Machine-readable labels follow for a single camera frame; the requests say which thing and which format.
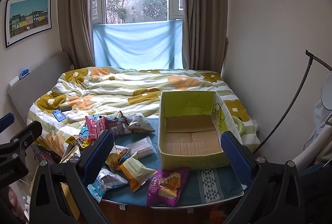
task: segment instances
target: white wall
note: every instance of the white wall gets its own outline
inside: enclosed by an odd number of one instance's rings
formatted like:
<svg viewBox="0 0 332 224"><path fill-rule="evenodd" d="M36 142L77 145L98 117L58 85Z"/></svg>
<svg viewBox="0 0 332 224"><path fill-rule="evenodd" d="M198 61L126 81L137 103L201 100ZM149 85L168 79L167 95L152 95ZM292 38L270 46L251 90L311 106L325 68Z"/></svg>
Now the white wall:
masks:
<svg viewBox="0 0 332 224"><path fill-rule="evenodd" d="M332 65L332 0L229 0L223 77L262 141L291 102L305 72L305 50ZM328 71L314 62L293 108L259 154L284 163L313 129L313 108Z"/></svg>
<svg viewBox="0 0 332 224"><path fill-rule="evenodd" d="M0 118L9 112L15 114L15 123L0 134L0 143L7 143L17 134L24 125L19 120L18 114L13 110L7 96L8 83L24 69L34 69L36 66L61 52L59 25L57 21L57 0L51 0L52 29L35 34L17 42L7 49L4 36L4 13L6 0L0 2ZM27 151L27 166L30 173L35 172L37 162L33 158L33 152ZM22 196L28 194L29 187L24 183L13 184L21 203Z"/></svg>

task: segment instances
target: table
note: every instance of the table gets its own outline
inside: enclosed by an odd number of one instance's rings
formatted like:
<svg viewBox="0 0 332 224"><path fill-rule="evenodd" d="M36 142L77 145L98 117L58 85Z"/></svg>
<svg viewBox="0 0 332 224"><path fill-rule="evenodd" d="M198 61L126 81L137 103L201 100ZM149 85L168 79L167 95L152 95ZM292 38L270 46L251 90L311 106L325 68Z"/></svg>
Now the table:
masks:
<svg viewBox="0 0 332 224"><path fill-rule="evenodd" d="M155 133L135 133L116 136L115 144L126 146L150 136L153 147L158 152L158 119L152 118L149 121L156 130ZM139 161L148 168L161 168L158 154L151 154L141 158ZM126 178L121 171L116 171L116 173ZM125 205L128 204L145 206L149 184L150 181L147 181L134 193L130 191L129 185L110 189L106 192L103 201L118 204L121 209L125 209ZM188 209L189 212L196 207L216 205L239 198L242 195L242 186L230 166L207 170L192 170L189 172L187 182L181 192L176 207L159 204L152 208Z"/></svg>

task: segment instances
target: hand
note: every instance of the hand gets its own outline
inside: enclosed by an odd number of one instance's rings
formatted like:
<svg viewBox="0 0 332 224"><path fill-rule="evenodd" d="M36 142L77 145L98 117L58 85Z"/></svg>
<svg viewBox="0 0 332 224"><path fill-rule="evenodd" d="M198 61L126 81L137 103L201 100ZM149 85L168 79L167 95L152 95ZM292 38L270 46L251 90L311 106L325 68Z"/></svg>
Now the hand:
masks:
<svg viewBox="0 0 332 224"><path fill-rule="evenodd" d="M8 199L10 204L13 206L12 212L14 216L18 217L19 219L24 219L23 209L20 205L20 202L17 200L17 196L14 190L10 186L8 188L9 188Z"/></svg>

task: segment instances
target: headboard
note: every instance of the headboard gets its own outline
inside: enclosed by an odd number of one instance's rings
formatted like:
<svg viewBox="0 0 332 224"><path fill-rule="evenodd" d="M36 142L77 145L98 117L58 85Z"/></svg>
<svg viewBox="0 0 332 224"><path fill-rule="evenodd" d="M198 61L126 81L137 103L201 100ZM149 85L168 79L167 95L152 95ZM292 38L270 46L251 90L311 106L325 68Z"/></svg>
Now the headboard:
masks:
<svg viewBox="0 0 332 224"><path fill-rule="evenodd" d="M8 95L25 123L32 103L50 91L62 73L69 70L70 65L67 52L58 54L31 70L28 76L8 91Z"/></svg>

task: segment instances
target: blue gripper pad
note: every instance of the blue gripper pad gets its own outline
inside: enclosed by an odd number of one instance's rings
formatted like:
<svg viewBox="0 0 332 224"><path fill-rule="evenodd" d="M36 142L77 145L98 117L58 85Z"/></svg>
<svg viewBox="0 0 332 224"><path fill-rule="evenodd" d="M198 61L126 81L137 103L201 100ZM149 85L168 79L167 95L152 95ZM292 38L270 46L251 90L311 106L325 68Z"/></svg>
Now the blue gripper pad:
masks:
<svg viewBox="0 0 332 224"><path fill-rule="evenodd" d="M220 144L238 180L249 188L253 183L253 166L241 151L244 146L230 131L221 135Z"/></svg>
<svg viewBox="0 0 332 224"><path fill-rule="evenodd" d="M79 163L82 182L85 186L93 184L114 146L112 132L104 130L99 138L88 146L81 155Z"/></svg>
<svg viewBox="0 0 332 224"><path fill-rule="evenodd" d="M0 119L0 133L8 128L12 123L14 123L15 117L14 114L8 113Z"/></svg>

